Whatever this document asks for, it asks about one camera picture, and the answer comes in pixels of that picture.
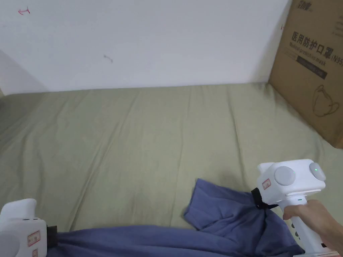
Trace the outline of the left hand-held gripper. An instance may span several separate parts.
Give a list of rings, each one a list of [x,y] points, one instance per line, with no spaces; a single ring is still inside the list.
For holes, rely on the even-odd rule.
[[[35,215],[37,201],[27,198],[6,203],[0,213],[1,257],[46,257],[58,244],[57,226]]]

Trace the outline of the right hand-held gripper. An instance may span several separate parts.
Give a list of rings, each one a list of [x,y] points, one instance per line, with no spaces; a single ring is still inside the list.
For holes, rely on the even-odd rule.
[[[326,176],[319,164],[310,159],[261,163],[257,169],[260,176],[257,187],[251,191],[259,209],[290,205],[305,205],[307,197],[323,190]],[[335,251],[328,248],[319,235],[299,217],[291,218],[296,237],[301,240],[303,257],[334,257]]]

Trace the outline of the person's right hand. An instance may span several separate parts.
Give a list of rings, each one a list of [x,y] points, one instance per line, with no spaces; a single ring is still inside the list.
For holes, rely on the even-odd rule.
[[[318,200],[309,200],[305,205],[284,208],[283,219],[299,217],[306,226],[316,232],[323,243],[343,256],[343,226],[338,223]]]

